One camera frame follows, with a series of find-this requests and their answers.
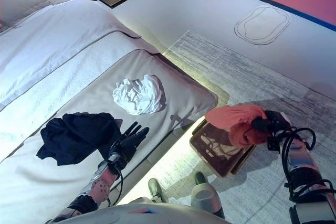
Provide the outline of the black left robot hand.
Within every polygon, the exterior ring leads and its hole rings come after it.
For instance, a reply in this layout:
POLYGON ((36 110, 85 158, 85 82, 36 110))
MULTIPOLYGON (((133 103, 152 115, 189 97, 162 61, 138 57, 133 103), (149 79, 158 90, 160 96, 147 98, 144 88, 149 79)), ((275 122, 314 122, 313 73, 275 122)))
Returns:
POLYGON ((148 127, 134 122, 111 146, 108 166, 114 173, 122 171, 135 155, 138 146, 146 138, 148 127))

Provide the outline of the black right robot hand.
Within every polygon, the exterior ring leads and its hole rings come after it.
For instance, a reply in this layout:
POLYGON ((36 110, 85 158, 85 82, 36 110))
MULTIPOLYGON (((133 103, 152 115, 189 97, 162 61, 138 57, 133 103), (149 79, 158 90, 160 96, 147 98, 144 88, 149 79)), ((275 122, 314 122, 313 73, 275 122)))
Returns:
POLYGON ((279 131, 286 131, 291 127, 290 123, 279 112, 266 110, 265 115, 266 119, 259 116, 252 120, 251 126, 253 129, 274 134, 279 131))

